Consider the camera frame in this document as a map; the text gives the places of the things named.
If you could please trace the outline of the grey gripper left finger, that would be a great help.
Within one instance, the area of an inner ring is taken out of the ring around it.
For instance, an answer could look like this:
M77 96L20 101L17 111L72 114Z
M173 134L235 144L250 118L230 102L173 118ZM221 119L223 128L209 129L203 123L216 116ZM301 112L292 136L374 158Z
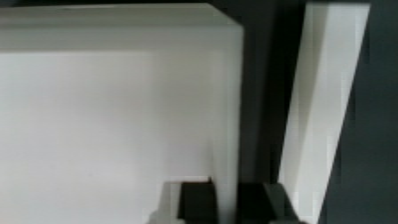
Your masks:
M147 224L218 224L214 184L166 182Z

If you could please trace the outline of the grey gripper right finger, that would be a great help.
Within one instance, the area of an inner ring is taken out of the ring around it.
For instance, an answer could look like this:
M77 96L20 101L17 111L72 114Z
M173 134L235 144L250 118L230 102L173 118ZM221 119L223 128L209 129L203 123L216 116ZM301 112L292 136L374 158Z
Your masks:
M237 185L235 224L307 224L298 218L278 183Z

